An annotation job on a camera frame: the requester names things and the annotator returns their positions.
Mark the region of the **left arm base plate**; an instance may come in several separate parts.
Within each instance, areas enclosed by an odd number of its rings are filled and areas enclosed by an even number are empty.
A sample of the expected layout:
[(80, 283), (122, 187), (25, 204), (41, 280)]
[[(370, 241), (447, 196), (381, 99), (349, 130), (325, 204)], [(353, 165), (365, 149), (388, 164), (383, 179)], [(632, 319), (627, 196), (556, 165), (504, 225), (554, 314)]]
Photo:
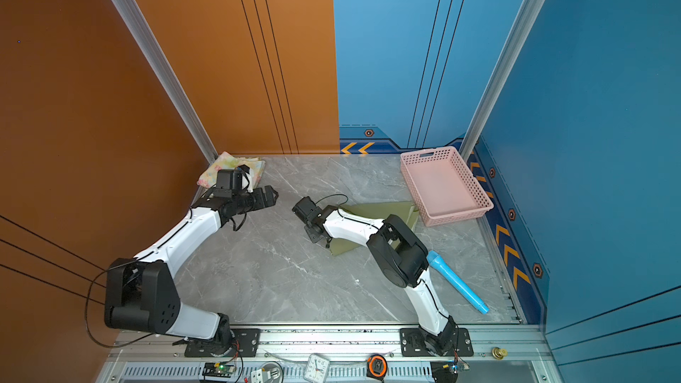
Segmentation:
[(215, 357), (241, 358), (256, 357), (260, 344), (261, 330), (259, 328), (232, 328), (227, 342), (217, 340), (190, 339), (184, 351), (185, 357)]

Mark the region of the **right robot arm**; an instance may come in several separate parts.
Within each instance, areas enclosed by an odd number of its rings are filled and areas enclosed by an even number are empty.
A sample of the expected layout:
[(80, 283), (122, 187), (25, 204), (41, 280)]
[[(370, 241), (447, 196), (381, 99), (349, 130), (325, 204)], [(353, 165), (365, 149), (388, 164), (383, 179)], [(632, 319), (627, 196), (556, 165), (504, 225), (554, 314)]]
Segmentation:
[(357, 216), (337, 206), (319, 207), (309, 196), (301, 198), (292, 211), (314, 243), (345, 239), (368, 248), (384, 277), (406, 292), (427, 348), (438, 356), (456, 354), (458, 325), (434, 288), (428, 250), (399, 216)]

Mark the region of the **olive green skirt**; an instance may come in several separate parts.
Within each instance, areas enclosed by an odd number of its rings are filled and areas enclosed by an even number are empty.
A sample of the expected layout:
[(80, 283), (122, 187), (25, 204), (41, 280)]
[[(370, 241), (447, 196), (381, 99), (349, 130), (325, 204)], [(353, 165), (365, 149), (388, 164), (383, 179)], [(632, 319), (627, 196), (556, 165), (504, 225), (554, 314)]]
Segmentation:
[[(410, 201), (366, 203), (342, 208), (353, 215), (371, 219), (385, 219), (389, 215), (399, 216), (413, 231), (419, 219), (419, 210)], [(330, 252), (333, 256), (343, 255), (359, 248), (359, 245), (347, 239), (333, 239), (330, 242)]]

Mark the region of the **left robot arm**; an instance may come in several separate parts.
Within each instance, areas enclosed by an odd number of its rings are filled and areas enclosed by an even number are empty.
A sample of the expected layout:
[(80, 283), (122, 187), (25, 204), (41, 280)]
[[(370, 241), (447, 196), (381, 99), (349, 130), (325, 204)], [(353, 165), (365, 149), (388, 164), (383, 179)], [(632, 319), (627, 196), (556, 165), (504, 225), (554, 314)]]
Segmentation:
[(240, 229), (245, 217), (276, 205), (278, 192), (253, 187), (240, 166), (221, 170), (216, 183), (193, 202), (188, 214), (157, 242), (106, 272), (105, 325), (112, 329), (176, 336), (211, 356), (232, 356), (237, 340), (227, 315), (183, 303), (175, 276), (184, 262), (227, 223)]

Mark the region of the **pastel floral skirt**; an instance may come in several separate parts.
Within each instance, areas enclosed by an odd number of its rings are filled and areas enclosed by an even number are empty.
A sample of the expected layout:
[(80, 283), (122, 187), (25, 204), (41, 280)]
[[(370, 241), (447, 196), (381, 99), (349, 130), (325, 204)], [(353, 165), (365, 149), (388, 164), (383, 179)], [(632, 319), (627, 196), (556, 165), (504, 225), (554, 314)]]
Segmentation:
[(209, 189), (216, 183), (219, 170), (235, 170), (239, 166), (248, 166), (248, 184), (244, 184), (249, 192), (257, 188), (265, 170), (265, 160), (258, 157), (234, 157), (228, 152), (222, 152), (217, 159), (200, 175), (198, 186)]

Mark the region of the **pink plastic basket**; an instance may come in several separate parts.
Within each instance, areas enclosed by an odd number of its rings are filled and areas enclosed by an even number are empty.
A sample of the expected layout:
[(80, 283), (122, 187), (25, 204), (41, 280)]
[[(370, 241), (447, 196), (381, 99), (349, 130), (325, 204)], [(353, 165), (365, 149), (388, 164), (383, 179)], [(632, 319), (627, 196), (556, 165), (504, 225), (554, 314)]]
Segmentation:
[(400, 155), (401, 172), (427, 227), (484, 216), (491, 198), (453, 146)]

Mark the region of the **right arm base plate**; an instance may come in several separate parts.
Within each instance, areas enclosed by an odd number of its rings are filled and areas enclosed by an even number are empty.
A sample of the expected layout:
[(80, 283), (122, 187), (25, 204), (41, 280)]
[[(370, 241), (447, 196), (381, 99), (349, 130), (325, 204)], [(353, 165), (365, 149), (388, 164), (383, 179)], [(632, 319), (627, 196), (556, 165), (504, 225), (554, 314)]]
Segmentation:
[(441, 342), (420, 328), (399, 330), (402, 356), (473, 357), (473, 342), (466, 328), (455, 327)]

